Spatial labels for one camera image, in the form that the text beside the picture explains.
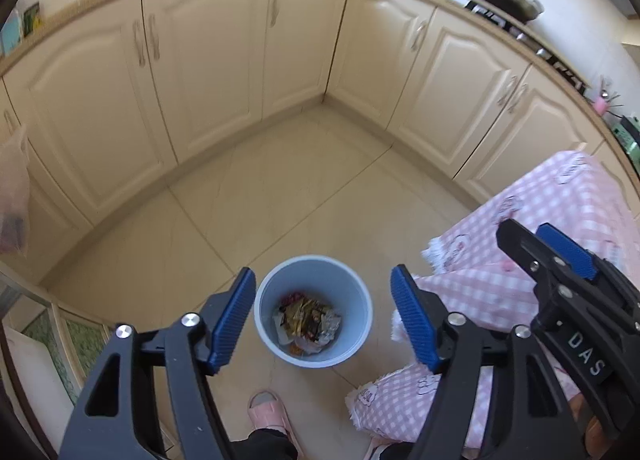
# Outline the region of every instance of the cabinet door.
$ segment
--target cabinet door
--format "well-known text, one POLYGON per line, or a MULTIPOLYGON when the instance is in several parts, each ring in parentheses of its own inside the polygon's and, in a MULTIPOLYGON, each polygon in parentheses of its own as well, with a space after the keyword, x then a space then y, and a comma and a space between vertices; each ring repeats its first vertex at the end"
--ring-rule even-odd
POLYGON ((388 129, 453 178, 526 69, 504 43, 437 10, 388 129))
POLYGON ((454 180, 485 202, 558 151, 591 154, 601 142, 581 109, 532 67, 454 180))
MULTIPOLYGON (((9 97, 0 80, 0 144, 18 126, 9 97)), ((38 283, 44 275, 89 232, 91 225, 69 201, 42 165, 38 155, 29 147, 29 238, 27 255, 0 256, 27 280, 38 283)))
POLYGON ((434 10, 418 0, 347 0, 327 91, 386 128, 434 10))
POLYGON ((633 216, 636 217, 640 215, 640 198, 638 198, 638 193, 636 193, 631 180, 629 180, 629 177, 626 175, 625 168, 619 163, 613 150, 606 142, 603 142, 593 156, 600 161, 605 171, 618 183, 620 192, 625 198, 626 204, 633 216))
POLYGON ((265 116, 324 94, 343 9, 344 0, 270 0, 265 116))
POLYGON ((262 118, 269 0, 143 0, 151 64, 183 162, 262 118))
POLYGON ((140 0, 82 16, 4 76, 47 170, 96 223, 175 166, 144 45, 140 0))

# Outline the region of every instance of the stove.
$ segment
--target stove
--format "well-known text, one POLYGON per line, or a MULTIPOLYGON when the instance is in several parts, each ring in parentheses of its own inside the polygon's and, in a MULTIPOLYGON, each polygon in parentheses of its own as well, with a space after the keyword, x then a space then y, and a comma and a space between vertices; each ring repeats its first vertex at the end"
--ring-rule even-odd
POLYGON ((545 44, 524 24, 509 16, 506 12, 485 2, 484 0, 471 0, 466 8, 474 14, 478 14, 500 27, 518 42, 529 48, 538 57, 544 59, 564 78, 580 95, 584 97, 589 88, 587 82, 582 79, 562 58, 545 44))

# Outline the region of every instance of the blue gripper pad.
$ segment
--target blue gripper pad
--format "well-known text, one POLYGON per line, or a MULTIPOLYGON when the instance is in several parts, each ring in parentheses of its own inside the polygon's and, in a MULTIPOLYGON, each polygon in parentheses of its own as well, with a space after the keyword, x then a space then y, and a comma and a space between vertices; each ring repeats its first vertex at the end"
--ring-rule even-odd
POLYGON ((436 329, 418 300, 420 290, 411 277, 407 278, 402 273, 399 266, 391 270, 390 282, 391 296, 409 334, 416 359, 426 364, 432 372, 437 371, 441 361, 436 351, 436 329))
POLYGON ((209 369, 216 374, 229 364, 240 332, 255 300, 255 274, 250 268, 236 279, 236 288, 211 333, 209 369))
POLYGON ((561 233, 551 224, 542 224, 536 236, 551 247, 572 270, 581 278, 592 281, 596 277, 596 269, 589 253, 575 243, 566 234, 561 233))

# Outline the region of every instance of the light blue trash can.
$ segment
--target light blue trash can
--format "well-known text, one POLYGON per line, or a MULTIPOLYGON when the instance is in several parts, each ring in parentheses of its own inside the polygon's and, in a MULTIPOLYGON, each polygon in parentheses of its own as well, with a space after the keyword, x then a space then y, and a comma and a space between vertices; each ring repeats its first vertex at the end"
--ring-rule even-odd
POLYGON ((344 263, 327 256, 297 256, 275 267, 260 284, 254 303, 255 325, 269 350, 287 363, 326 368, 356 353, 371 330, 373 303, 366 285, 344 263), (295 357, 278 344, 273 311, 292 292, 317 296, 342 316, 334 341, 320 353, 295 357))

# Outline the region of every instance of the pink checkered cloth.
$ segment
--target pink checkered cloth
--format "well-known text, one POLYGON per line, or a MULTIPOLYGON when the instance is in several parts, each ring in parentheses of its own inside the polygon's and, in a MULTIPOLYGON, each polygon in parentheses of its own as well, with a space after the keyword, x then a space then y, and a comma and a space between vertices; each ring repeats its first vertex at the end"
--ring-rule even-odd
MULTIPOLYGON (((562 151, 479 207, 442 236, 423 256, 434 275, 417 277, 419 288, 435 292, 450 312, 462 312, 478 326, 508 332, 529 324, 538 312, 534 281, 495 240, 500 221, 514 218, 535 232, 549 222, 585 249, 614 263, 640 285, 640 232, 616 181, 592 156, 562 151)), ((408 340, 398 312, 392 338, 408 340)), ((577 387, 552 360, 567 398, 577 387)), ((440 376, 411 364, 347 397, 358 429, 393 440, 415 442, 440 376)), ((482 369, 466 446, 478 448, 486 425, 492 369, 482 369)))

